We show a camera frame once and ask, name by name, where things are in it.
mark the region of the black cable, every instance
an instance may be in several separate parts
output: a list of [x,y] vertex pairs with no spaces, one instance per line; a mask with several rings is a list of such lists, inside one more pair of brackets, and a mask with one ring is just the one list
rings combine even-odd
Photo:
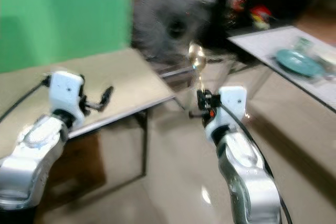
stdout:
[[0,222],[4,224],[33,224],[37,207],[3,210],[0,209]]
[[[236,115],[231,111],[229,110],[227,107],[225,107],[224,104],[220,103],[220,106],[223,110],[226,111],[226,113],[229,114],[229,116],[232,117],[233,120],[236,121],[236,123],[239,125],[239,127],[242,129],[242,131],[245,133],[245,135],[247,136],[247,138],[249,138],[249,140],[256,145],[256,147],[258,147],[258,144],[256,143],[256,141],[253,139],[253,137],[251,136],[251,134],[248,132],[247,128],[243,125],[243,123],[236,117]],[[273,175],[273,172],[271,170],[271,167],[269,166],[267,160],[265,159],[264,155],[262,154],[262,152],[260,151],[261,153],[261,156],[263,157],[264,161],[265,161],[265,169],[266,171],[269,173],[269,175],[274,178],[274,175]],[[292,222],[292,219],[290,217],[290,214],[289,214],[289,211],[288,211],[288,208],[284,202],[284,199],[282,198],[282,196],[280,195],[279,193],[279,196],[280,196],[280,203],[281,203],[281,207],[282,209],[284,210],[284,213],[285,213],[285,216],[286,216],[286,219],[287,219],[287,223],[288,224],[293,224]]]
[[27,97],[33,94],[36,90],[38,90],[42,86],[49,86],[50,76],[47,76],[46,79],[41,81],[38,85],[34,86],[27,93],[25,93],[22,97],[20,97],[12,106],[10,106],[5,113],[0,116],[0,123],[5,119],[20,103],[22,103]]

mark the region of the plate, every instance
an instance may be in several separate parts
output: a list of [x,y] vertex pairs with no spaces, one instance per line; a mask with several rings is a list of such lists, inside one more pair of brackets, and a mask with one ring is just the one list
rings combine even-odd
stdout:
[[277,52],[276,60],[284,67],[304,76],[323,75],[324,68],[313,59],[297,51],[283,49]]

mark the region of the table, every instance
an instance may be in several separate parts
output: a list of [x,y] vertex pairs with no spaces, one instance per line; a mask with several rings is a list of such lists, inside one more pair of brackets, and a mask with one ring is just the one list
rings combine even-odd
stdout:
[[[92,111],[83,127],[72,131],[70,139],[95,131],[107,124],[134,115],[144,129],[142,175],[146,175],[149,108],[174,99],[173,91],[133,49],[73,59],[48,66],[0,74],[0,114],[43,79],[42,74],[66,68],[83,74],[84,92],[89,101],[99,102],[105,88],[112,85],[110,104],[102,113]],[[41,88],[21,103],[0,123],[0,158],[11,153],[17,136],[42,114],[49,113],[48,90]]]
[[240,48],[244,49],[252,56],[261,61],[268,68],[261,73],[251,90],[249,97],[254,94],[265,83],[270,74],[274,71],[283,78],[296,85],[308,95],[319,101],[328,109],[336,113],[336,82],[335,81],[320,81],[312,83],[300,76],[284,71],[273,59],[274,53],[278,49],[288,48],[296,43],[297,37],[304,37],[316,46],[328,47],[331,50],[334,48],[315,37],[293,27],[287,26],[268,31],[260,31],[252,34],[230,37],[229,41],[233,42]]

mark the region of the green wall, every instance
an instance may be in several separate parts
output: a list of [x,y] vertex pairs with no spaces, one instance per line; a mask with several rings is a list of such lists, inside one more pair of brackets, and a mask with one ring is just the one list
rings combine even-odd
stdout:
[[0,0],[0,72],[130,43],[131,0]]

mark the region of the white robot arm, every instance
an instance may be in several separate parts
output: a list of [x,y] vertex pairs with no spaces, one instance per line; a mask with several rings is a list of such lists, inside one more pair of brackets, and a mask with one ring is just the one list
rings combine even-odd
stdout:
[[0,223],[33,223],[49,171],[61,156],[68,132],[82,126],[94,108],[102,111],[113,87],[106,89],[99,104],[83,93],[84,77],[57,71],[49,79],[51,115],[41,116],[23,130],[10,156],[0,164]]
[[207,139],[216,146],[219,170],[229,187],[234,222],[281,224],[282,199],[269,166],[237,124],[245,115],[246,90],[222,87],[217,95],[198,90],[197,98]]

